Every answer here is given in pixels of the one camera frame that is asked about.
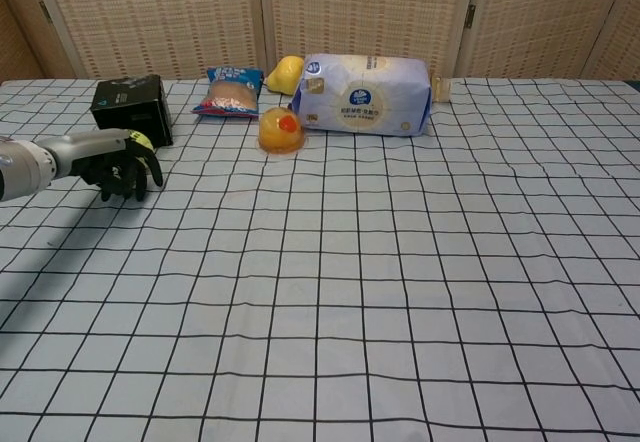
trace robotic hand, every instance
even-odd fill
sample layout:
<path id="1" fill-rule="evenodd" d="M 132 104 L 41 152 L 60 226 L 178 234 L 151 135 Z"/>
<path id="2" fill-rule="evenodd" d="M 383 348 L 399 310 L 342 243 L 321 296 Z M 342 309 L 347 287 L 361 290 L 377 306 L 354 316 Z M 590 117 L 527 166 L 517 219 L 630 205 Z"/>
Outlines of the robotic hand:
<path id="1" fill-rule="evenodd" d="M 160 164 L 152 149 L 136 142 L 136 133 L 106 129 L 53 137 L 38 142 L 0 141 L 0 201 L 44 190 L 53 179 L 80 176 L 112 194 L 137 200 L 147 189 L 147 168 L 162 186 Z"/>

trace black grid line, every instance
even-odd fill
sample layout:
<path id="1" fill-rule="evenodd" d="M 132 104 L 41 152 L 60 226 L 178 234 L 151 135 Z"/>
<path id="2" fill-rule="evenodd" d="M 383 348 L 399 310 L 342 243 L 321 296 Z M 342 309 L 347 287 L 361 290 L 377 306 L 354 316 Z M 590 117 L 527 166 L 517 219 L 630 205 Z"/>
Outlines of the black grid line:
<path id="1" fill-rule="evenodd" d="M 0 129 L 90 130 L 94 87 L 5 85 Z M 428 135 L 274 157 L 165 87 L 162 190 L 0 211 L 0 439 L 640 436 L 636 92 L 465 79 Z"/>
<path id="2" fill-rule="evenodd" d="M 490 197 L 491 197 L 491 201 L 492 201 L 492 203 L 493 203 L 493 204 L 494 204 L 494 206 L 495 206 L 495 201 L 494 201 L 494 199 L 493 199 L 493 196 L 492 196 L 492 195 L 490 195 Z M 510 238 L 510 235 L 508 235 L 508 236 L 509 236 L 509 242 L 510 242 L 511 246 L 515 249 L 515 245 L 514 245 L 514 243 L 513 243 L 513 240 Z M 531 282 L 531 278 L 530 278 L 530 276 L 529 276 L 529 274 L 528 274 L 528 271 L 527 271 L 527 269 L 526 269 L 525 265 L 522 263 L 522 258 L 521 258 L 521 257 L 522 257 L 521 255 L 518 255 L 518 261 L 519 261 L 519 263 L 520 263 L 520 266 L 522 267 L 523 272 L 526 274 L 527 279 L 528 279 L 529 283 L 531 284 L 531 286 L 532 286 L 532 288 L 533 288 L 534 293 L 536 294 L 536 298 L 538 299 L 538 303 L 539 303 L 540 307 L 542 308 L 542 313 L 543 313 L 543 315 L 545 316 L 545 319 L 546 319 L 546 322 L 547 322 L 547 324 L 548 324 L 548 326 L 549 326 L 549 329 L 550 329 L 550 330 L 551 330 L 551 332 L 553 333 L 553 336 L 554 336 L 554 339 L 556 340 L 556 343 L 558 344 L 558 346 L 559 346 L 559 347 L 561 347 L 560 339 L 558 338 L 558 335 L 556 334 L 556 330 L 554 329 L 553 324 L 551 323 L 551 321 L 550 321 L 550 320 L 549 320 L 549 318 L 548 318 L 548 315 L 547 315 L 547 313 L 546 313 L 546 311 L 545 311 L 545 309 L 544 309 L 544 305 L 543 305 L 542 301 L 540 300 L 540 297 L 538 296 L 537 292 L 535 291 L 535 286 L 534 286 L 534 284 Z M 493 289 L 490 289 L 490 290 L 491 290 L 491 292 L 492 292 L 492 295 L 493 295 L 493 296 L 494 296 L 494 298 L 495 298 L 495 293 L 493 292 Z M 504 320 L 502 320 L 502 318 L 501 318 L 501 321 L 502 321 L 502 324 L 503 324 L 503 327 L 504 327 L 504 330 L 505 330 L 505 334 L 506 334 L 506 333 L 507 333 L 507 329 L 506 329 L 506 326 L 504 326 Z M 516 355 L 516 353 L 515 353 L 515 349 L 514 349 L 514 347 L 513 347 L 513 345 L 512 345 L 511 340 L 509 340 L 509 341 L 508 341 L 508 343 L 509 343 L 509 345 L 510 345 L 510 348 L 511 348 L 511 351 L 512 351 L 512 354 L 513 354 L 513 357 L 514 357 L 514 360 L 516 361 L 516 364 L 517 364 L 517 366 L 518 366 L 518 372 L 519 372 L 520 376 L 522 377 L 522 380 L 523 380 L 523 384 L 524 384 L 525 390 L 527 390 L 527 398 L 528 398 L 528 400 L 529 400 L 529 403 L 531 404 L 531 408 L 532 408 L 532 409 L 533 409 L 533 411 L 534 411 L 534 414 L 535 414 L 535 417 L 536 417 L 536 421 L 538 422 L 538 425 L 540 425 L 540 424 L 541 424 L 541 422 L 540 422 L 540 417 L 539 417 L 539 415 L 538 415 L 538 413 L 537 413 L 537 411 L 536 411 L 536 406 L 535 406 L 535 403 L 534 403 L 533 399 L 531 398 L 531 394 L 530 394 L 529 390 L 527 389 L 527 384 L 526 384 L 526 382 L 525 382 L 525 380 L 524 380 L 524 375 L 523 375 L 523 373 L 522 373 L 522 369 L 520 368 L 520 364 L 518 364 L 518 363 L 517 363 L 517 360 L 518 360 L 518 359 L 517 359 L 517 355 Z M 565 353 L 564 349 L 562 349 L 562 347 L 561 347 L 561 350 L 562 350 L 562 353 L 563 353 L 563 357 L 564 357 L 565 361 L 567 362 L 567 364 L 568 364 L 568 366 L 569 366 L 569 370 L 571 371 L 571 374 L 573 375 L 574 379 L 575 379 L 576 381 L 578 381 L 578 380 L 579 380 L 579 379 L 578 379 L 578 376 L 577 376 L 577 374 L 575 373 L 575 370 L 573 369 L 573 367 L 571 366 L 571 361 L 570 361 L 570 360 L 569 360 L 569 358 L 567 357 L 567 355 L 566 355 L 566 353 Z M 593 411 L 594 416 L 596 417 L 596 420 L 597 420 L 597 422 L 598 422 L 599 429 L 603 432 L 603 435 L 607 438 L 607 440 L 609 440 L 608 435 L 604 433 L 604 427 L 603 427 L 602 422 L 600 421 L 600 419 L 599 419 L 599 417 L 598 417 L 598 414 L 597 414 L 597 412 L 596 412 L 596 410 L 595 410 L 595 408 L 594 408 L 594 406 L 593 406 L 593 403 L 592 403 L 592 402 L 591 402 L 591 400 L 589 399 L 589 395 L 588 395 L 588 393 L 586 392 L 586 390 L 585 390 L 582 386 L 581 386 L 581 390 L 582 390 L 582 392 L 583 392 L 584 396 L 586 397 L 586 399 L 587 399 L 587 401 L 588 401 L 588 403 L 589 403 L 589 405 L 590 405 L 590 407 L 591 407 L 591 410 Z M 541 427 L 541 432 L 542 432 L 542 436 L 545 438 L 545 440 L 547 440 L 547 437 L 546 437 L 545 431 L 542 429 L 542 427 Z"/>

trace woven panel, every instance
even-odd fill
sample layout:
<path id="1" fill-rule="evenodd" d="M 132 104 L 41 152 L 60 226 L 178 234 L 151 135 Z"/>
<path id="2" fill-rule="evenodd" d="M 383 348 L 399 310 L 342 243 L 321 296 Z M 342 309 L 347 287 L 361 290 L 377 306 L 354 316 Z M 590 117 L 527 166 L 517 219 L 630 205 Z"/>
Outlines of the woven panel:
<path id="1" fill-rule="evenodd" d="M 613 0 L 485 0 L 468 73 L 578 77 Z"/>
<path id="2" fill-rule="evenodd" d="M 602 44 L 603 52 L 590 78 L 640 79 L 640 0 L 620 0 L 611 13 L 611 30 Z"/>
<path id="3" fill-rule="evenodd" d="M 42 77 L 42 70 L 6 0 L 0 0 L 0 27 L 0 83 Z"/>
<path id="4" fill-rule="evenodd" d="M 262 64 L 252 0 L 57 1 L 93 77 L 199 77 L 208 65 Z"/>
<path id="5" fill-rule="evenodd" d="M 38 4 L 39 1 L 7 0 L 42 66 L 44 76 L 60 79 L 73 78 L 76 74 L 53 24 L 45 18 Z"/>
<path id="6" fill-rule="evenodd" d="M 458 50 L 452 31 L 459 0 L 270 0 L 270 5 L 266 12 L 272 20 L 265 18 L 265 25 L 273 24 L 277 57 L 314 52 L 410 56 L 443 75 Z"/>

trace orange jelly cup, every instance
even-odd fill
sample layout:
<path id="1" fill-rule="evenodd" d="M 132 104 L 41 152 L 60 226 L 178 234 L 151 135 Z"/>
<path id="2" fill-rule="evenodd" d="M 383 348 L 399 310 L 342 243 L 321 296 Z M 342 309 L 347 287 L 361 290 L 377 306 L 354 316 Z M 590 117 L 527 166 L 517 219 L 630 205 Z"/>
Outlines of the orange jelly cup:
<path id="1" fill-rule="evenodd" d="M 287 154 L 304 144 L 304 131 L 298 116 L 284 107 L 274 107 L 260 117 L 258 143 L 272 154 Z"/>

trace metal hinge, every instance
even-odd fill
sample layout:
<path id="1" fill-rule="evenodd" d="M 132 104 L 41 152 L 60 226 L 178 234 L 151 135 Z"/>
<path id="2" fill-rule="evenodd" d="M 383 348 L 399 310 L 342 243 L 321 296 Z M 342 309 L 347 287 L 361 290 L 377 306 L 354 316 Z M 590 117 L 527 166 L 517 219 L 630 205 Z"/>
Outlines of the metal hinge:
<path id="1" fill-rule="evenodd" d="M 476 6 L 469 4 L 469 7 L 467 7 L 467 16 L 464 18 L 465 29 L 470 29 L 473 26 L 474 15 L 476 15 Z"/>
<path id="2" fill-rule="evenodd" d="M 47 9 L 47 6 L 44 5 L 44 2 L 42 0 L 38 2 L 38 4 L 42 9 L 42 13 L 44 14 L 45 19 L 47 19 L 47 22 L 49 22 L 50 24 L 53 24 L 53 20 L 51 20 L 51 15 L 49 15 L 49 10 Z"/>

